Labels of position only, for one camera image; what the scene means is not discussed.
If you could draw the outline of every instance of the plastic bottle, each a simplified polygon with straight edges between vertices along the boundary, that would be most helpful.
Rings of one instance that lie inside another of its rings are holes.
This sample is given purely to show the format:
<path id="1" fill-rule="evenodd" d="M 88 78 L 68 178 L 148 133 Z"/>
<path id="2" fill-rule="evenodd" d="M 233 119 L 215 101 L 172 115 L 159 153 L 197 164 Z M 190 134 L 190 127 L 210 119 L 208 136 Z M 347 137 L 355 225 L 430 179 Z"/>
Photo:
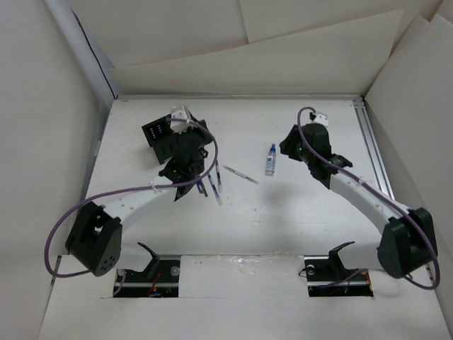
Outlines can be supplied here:
<path id="1" fill-rule="evenodd" d="M 276 158 L 277 158 L 277 154 L 275 152 L 275 144 L 272 144 L 272 146 L 270 147 L 269 154 L 268 154 L 268 159 L 266 161 L 266 175 L 274 176 Z"/>

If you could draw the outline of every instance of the red wire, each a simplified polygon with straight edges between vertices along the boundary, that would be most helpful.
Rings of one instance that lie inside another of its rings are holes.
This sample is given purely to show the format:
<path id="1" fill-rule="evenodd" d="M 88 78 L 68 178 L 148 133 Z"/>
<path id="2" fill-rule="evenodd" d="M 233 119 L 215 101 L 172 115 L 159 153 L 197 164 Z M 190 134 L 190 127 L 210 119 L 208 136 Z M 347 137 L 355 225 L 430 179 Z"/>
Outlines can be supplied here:
<path id="1" fill-rule="evenodd" d="M 148 297 L 151 295 L 151 293 L 154 291 L 154 286 L 156 285 L 156 282 L 161 278 L 161 275 L 162 275 L 162 271 L 159 271 L 157 273 L 157 276 L 156 278 L 154 279 L 153 281 L 153 285 L 151 286 L 151 288 L 148 290 Z"/>

